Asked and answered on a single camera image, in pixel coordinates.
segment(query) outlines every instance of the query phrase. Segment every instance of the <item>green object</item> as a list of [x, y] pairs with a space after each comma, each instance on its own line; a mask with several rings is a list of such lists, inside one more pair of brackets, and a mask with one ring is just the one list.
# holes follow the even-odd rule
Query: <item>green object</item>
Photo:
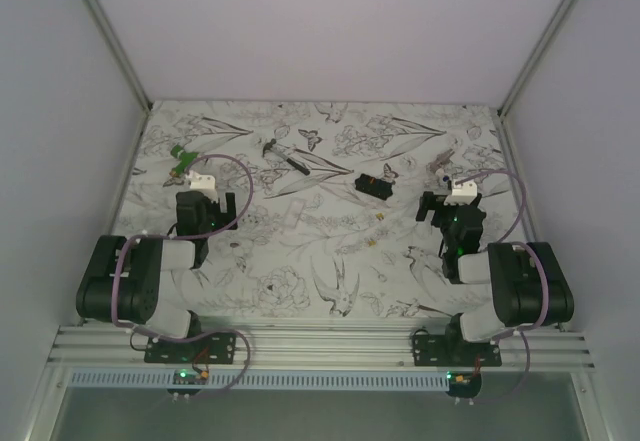
[[176, 144], [171, 148], [171, 156], [180, 160], [180, 163], [169, 173], [174, 178], [179, 178], [184, 174], [187, 167], [198, 157], [198, 153], [190, 153], [183, 146]]

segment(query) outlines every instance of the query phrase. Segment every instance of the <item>hammer handle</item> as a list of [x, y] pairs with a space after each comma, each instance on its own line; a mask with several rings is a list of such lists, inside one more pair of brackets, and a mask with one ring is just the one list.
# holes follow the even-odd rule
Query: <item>hammer handle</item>
[[300, 171], [302, 174], [304, 174], [305, 176], [309, 176], [311, 174], [311, 171], [309, 171], [308, 168], [302, 166], [300, 163], [295, 162], [293, 159], [291, 158], [287, 158], [287, 163], [289, 163], [291, 166], [293, 166], [295, 169], [297, 169], [298, 171]]

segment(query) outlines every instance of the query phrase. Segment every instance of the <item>black mounting plate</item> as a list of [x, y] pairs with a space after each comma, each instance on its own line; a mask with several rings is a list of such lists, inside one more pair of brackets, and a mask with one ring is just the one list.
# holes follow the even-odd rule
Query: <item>black mounting plate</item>
[[490, 343], [458, 343], [454, 351], [448, 349], [444, 334], [433, 335], [418, 331], [411, 337], [413, 362], [416, 366], [468, 367], [502, 366], [500, 348]]
[[151, 339], [147, 343], [144, 362], [149, 364], [191, 364], [206, 347], [209, 348], [209, 364], [233, 364], [236, 350], [236, 335], [221, 333], [208, 336], [193, 343], [172, 343]]

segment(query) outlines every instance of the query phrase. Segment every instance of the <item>table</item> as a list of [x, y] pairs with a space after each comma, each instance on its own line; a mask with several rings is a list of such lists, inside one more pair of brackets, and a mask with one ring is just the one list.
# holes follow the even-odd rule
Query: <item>table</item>
[[[263, 157], [275, 138], [310, 170]], [[175, 195], [188, 186], [170, 171], [175, 145], [222, 153], [245, 163], [255, 196], [237, 231], [209, 240], [198, 270], [163, 273], [161, 295], [205, 316], [385, 318], [445, 316], [490, 299], [487, 286], [451, 285], [437, 253], [439, 230], [417, 223], [425, 190], [444, 191], [454, 176], [504, 168], [490, 111], [483, 106], [396, 103], [157, 102], [143, 135], [115, 232], [166, 233]], [[248, 180], [232, 162], [194, 168], [216, 177], [219, 192]], [[355, 190], [366, 173], [393, 182], [381, 201]], [[516, 205], [509, 180], [479, 181], [487, 212], [482, 246], [511, 225]], [[291, 201], [305, 208], [294, 229], [283, 216]], [[518, 227], [510, 239], [524, 239]]]

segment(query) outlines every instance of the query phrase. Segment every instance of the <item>patterned tablecloth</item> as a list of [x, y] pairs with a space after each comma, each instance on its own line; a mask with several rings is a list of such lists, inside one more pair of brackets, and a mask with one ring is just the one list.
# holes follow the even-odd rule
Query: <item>patterned tablecloth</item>
[[[274, 137], [310, 176], [262, 156]], [[175, 222], [175, 195], [187, 189], [184, 179], [169, 176], [176, 144], [235, 156], [255, 182], [239, 229], [209, 240], [201, 269], [163, 273], [163, 296], [177, 305], [211, 316], [371, 318], [441, 316], [490, 298], [486, 286], [443, 277], [440, 232], [415, 221], [422, 192], [444, 191], [443, 172], [504, 166], [486, 107], [158, 102], [116, 233], [165, 233]], [[195, 169], [215, 175], [219, 191], [234, 191], [242, 208], [248, 181], [239, 167], [216, 160]], [[393, 196], [384, 202], [357, 192], [361, 173], [393, 182]], [[485, 245], [510, 226], [516, 205], [504, 176], [479, 187]], [[286, 229], [283, 216], [295, 198], [306, 205], [295, 229]], [[523, 239], [520, 228], [512, 236]]]

